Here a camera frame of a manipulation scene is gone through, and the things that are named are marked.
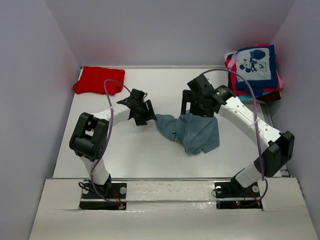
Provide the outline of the grey-blue t-shirt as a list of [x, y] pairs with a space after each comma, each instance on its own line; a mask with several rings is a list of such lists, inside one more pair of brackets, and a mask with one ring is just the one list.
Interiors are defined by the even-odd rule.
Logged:
[[166, 139], [180, 143], [186, 154], [209, 153], [220, 146], [218, 119], [189, 113], [175, 118], [170, 114], [157, 114], [155, 125]]

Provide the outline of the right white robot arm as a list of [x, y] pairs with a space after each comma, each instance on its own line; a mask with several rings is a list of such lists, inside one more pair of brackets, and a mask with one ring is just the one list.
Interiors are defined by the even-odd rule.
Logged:
[[214, 88], [202, 74], [188, 82], [182, 92], [181, 114], [189, 112], [200, 117], [215, 114], [230, 121], [258, 148], [258, 158], [240, 170], [230, 181], [216, 185], [216, 197], [243, 198], [259, 180], [272, 178], [292, 158], [295, 136], [268, 125], [249, 110], [227, 86]]

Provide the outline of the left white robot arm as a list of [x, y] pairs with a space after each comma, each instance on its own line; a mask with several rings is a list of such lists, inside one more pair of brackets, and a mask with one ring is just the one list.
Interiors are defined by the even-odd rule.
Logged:
[[112, 177], [107, 171], [103, 155], [109, 144], [112, 129], [119, 123], [134, 120], [137, 126], [145, 126], [156, 120], [152, 103], [146, 100], [148, 94], [132, 89], [129, 96], [98, 113], [82, 113], [69, 141], [69, 148], [78, 156], [89, 174], [88, 191], [106, 199], [112, 188]]

